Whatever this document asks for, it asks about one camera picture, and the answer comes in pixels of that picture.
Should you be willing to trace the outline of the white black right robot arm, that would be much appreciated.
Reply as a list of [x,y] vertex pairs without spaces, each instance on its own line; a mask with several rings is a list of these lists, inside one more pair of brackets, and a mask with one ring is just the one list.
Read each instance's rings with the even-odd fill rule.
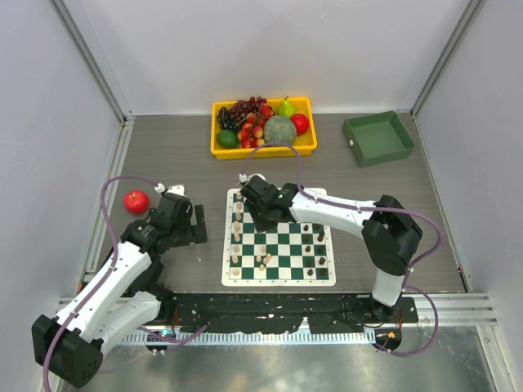
[[280,223],[314,223],[361,238],[377,269],[369,311],[380,322],[399,314],[398,301],[422,230],[395,198],[354,201],[292,183],[277,188],[258,174],[240,174],[239,183],[258,232]]

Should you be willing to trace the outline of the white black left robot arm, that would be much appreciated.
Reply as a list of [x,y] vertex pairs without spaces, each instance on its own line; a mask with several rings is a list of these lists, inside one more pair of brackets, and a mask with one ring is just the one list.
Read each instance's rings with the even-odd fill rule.
[[207,240],[203,205],[176,190],[163,193],[146,219],[127,226],[95,277],[66,307],[34,321],[34,357],[44,374],[82,388],[125,336],[148,322],[169,323],[176,299],[158,282],[161,257],[173,247]]

